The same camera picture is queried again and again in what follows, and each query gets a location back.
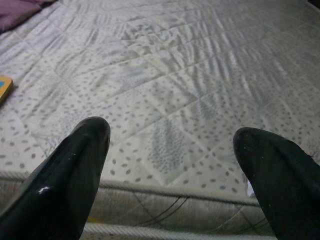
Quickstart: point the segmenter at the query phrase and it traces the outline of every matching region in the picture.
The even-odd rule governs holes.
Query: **purple blanket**
[[[0,34],[30,18],[56,0],[0,0]]]

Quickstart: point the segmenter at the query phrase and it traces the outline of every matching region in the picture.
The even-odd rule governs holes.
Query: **yellow object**
[[[0,75],[0,104],[5,100],[13,86],[14,82],[11,78]]]

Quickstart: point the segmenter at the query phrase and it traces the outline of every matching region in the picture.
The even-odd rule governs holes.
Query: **gray dot pattern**
[[[32,172],[91,116],[111,127],[104,180],[246,196],[232,148],[245,126],[319,163],[320,21],[280,1],[63,0],[1,34],[17,88],[0,169]]]

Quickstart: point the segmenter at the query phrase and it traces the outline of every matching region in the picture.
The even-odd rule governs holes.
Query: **bed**
[[[83,239],[271,236],[233,135],[272,131],[320,160],[319,38],[303,0],[53,3],[0,35],[16,87],[0,107],[0,206],[100,116],[111,144]]]

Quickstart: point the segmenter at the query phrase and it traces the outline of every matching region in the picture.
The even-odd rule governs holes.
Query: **white quilted mattress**
[[[247,197],[244,126],[320,152],[320,15],[303,0],[59,0],[0,35],[0,170],[31,172],[83,118],[103,181]]]

